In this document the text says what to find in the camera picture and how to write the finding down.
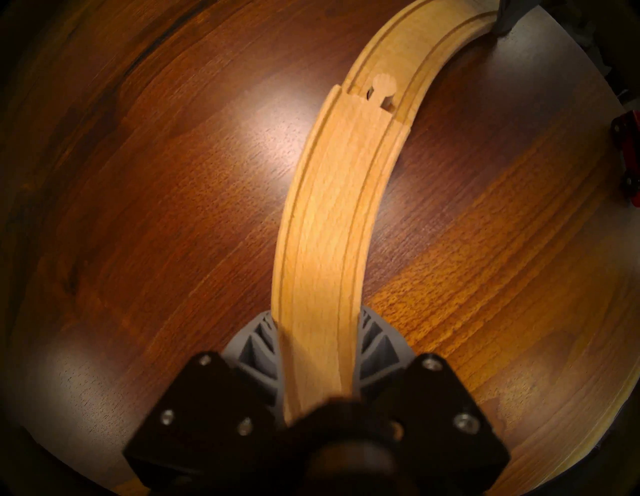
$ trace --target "screw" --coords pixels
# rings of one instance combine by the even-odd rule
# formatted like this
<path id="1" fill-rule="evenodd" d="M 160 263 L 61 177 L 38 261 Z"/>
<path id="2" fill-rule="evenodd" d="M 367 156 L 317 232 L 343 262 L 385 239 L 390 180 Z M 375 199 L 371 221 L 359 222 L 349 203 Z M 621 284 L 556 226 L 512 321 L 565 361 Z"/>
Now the screw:
<path id="1" fill-rule="evenodd" d="M 440 372 L 442 370 L 442 363 L 435 358 L 425 358 L 422 361 L 422 366 L 431 372 Z"/>
<path id="2" fill-rule="evenodd" d="M 453 425 L 455 425 L 459 431 L 465 434 L 478 434 L 480 430 L 480 420 L 468 413 L 459 413 L 453 418 Z"/>
<path id="3" fill-rule="evenodd" d="M 248 436 L 251 431 L 253 431 L 253 422 L 249 417 L 238 424 L 238 434 L 241 436 Z"/>
<path id="4" fill-rule="evenodd" d="M 160 415 L 160 422 L 162 422 L 165 426 L 168 426 L 173 422 L 175 415 L 173 414 L 173 410 L 165 410 Z"/>
<path id="5" fill-rule="evenodd" d="M 392 420 L 389 423 L 394 430 L 394 441 L 401 441 L 404 437 L 404 427 L 402 427 L 402 424 L 397 420 Z"/>

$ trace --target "curved wooden track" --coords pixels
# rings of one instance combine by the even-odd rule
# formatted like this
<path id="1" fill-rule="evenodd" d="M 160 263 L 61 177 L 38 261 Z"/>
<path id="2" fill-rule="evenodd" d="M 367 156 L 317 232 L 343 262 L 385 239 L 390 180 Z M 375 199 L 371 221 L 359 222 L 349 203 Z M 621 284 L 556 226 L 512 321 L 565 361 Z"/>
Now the curved wooden track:
<path id="1" fill-rule="evenodd" d="M 286 419 L 351 395 L 382 194 L 436 74 L 491 30 L 497 11 L 496 0 L 417 0 L 373 36 L 327 96 L 287 196 L 273 269 Z"/>
<path id="2" fill-rule="evenodd" d="M 3 394 L 44 447 L 132 477 L 122 447 L 188 357 L 269 308 L 305 138 L 407 4 L 74 0 L 50 21 L 0 106 Z M 534 10 L 438 74 L 382 197 L 363 301 L 505 439 L 493 494 L 584 455 L 639 373 L 621 112 Z"/>

